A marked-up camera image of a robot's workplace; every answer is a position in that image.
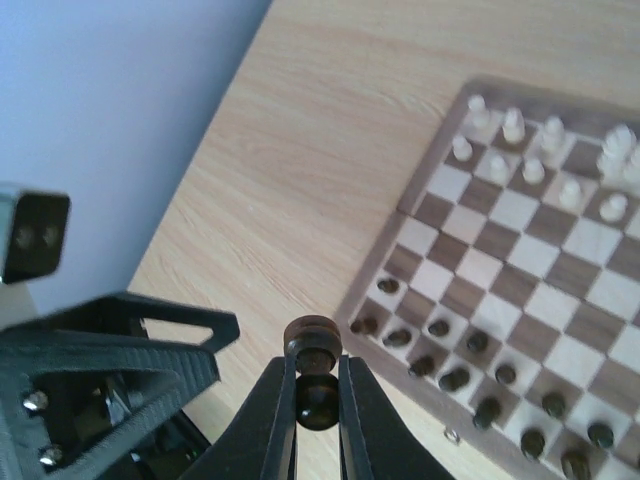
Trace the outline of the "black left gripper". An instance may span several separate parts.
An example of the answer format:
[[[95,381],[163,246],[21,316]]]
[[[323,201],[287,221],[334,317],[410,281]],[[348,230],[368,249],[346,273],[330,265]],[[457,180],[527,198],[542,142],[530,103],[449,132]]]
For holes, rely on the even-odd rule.
[[[235,314],[117,293],[7,330],[146,338],[146,320],[201,327],[190,344],[1,347],[1,477],[105,473],[218,381],[215,354],[240,337]]]

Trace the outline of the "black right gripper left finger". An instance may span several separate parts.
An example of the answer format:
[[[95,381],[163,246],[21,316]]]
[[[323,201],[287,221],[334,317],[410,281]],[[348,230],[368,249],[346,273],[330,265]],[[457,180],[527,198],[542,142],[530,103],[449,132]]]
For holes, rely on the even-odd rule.
[[[295,382],[293,358],[273,358],[223,434],[182,477],[294,479],[297,474]]]

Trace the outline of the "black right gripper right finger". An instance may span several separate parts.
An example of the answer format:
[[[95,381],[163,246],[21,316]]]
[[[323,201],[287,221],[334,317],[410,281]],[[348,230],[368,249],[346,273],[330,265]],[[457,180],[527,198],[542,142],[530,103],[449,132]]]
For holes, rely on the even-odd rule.
[[[453,477],[410,432],[363,359],[341,356],[338,384],[343,479]]]

